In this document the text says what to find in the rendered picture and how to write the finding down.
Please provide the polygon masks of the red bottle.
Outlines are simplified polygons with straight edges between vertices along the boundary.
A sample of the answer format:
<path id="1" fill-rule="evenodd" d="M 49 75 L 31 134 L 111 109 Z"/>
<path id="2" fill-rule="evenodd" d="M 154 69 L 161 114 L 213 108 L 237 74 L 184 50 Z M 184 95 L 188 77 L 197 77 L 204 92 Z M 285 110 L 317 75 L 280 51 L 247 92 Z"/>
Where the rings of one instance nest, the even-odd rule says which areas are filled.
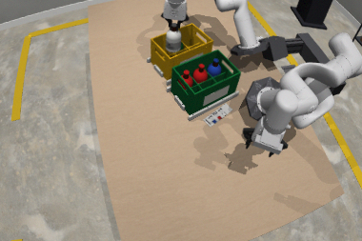
<path id="1" fill-rule="evenodd" d="M 202 83 L 208 79 L 208 73 L 204 70 L 204 65 L 200 64 L 199 69 L 193 72 L 192 78 L 198 83 Z"/>
<path id="2" fill-rule="evenodd" d="M 181 75 L 182 78 L 187 82 L 187 84 L 192 87 L 193 84 L 193 80 L 192 78 L 189 76 L 189 71 L 188 70 L 184 70 L 184 74 Z M 178 82 L 180 83 L 180 85 L 184 88 L 184 90 L 186 90 L 186 88 L 183 86 L 183 84 L 178 80 Z"/>

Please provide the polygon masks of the yellow crate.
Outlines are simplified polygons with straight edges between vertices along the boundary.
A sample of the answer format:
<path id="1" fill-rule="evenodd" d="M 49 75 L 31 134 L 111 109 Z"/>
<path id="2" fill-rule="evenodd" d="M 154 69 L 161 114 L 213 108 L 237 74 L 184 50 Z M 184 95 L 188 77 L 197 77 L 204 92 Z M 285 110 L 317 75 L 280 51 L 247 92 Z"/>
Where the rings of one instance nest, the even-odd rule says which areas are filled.
<path id="1" fill-rule="evenodd" d="M 184 45 L 184 49 L 176 53 L 166 51 L 167 33 L 163 33 L 151 39 L 151 62 L 163 72 L 163 76 L 166 80 L 171 79 L 172 67 L 190 61 L 200 55 L 207 54 L 212 50 L 213 40 L 194 24 L 181 27 L 179 30 L 182 33 L 181 42 Z M 207 40 L 207 43 L 197 36 L 196 32 L 204 37 Z"/>

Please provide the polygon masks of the white paper pick list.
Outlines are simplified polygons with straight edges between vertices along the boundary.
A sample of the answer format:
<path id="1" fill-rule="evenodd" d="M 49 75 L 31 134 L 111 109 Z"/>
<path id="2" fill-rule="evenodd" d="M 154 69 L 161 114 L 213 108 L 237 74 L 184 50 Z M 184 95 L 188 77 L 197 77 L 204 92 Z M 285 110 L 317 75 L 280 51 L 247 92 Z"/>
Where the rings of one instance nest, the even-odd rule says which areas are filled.
<path id="1" fill-rule="evenodd" d="M 212 114 L 210 114 L 208 117 L 206 117 L 203 120 L 211 127 L 231 111 L 232 108 L 229 105 L 224 104 L 222 107 L 214 111 Z"/>

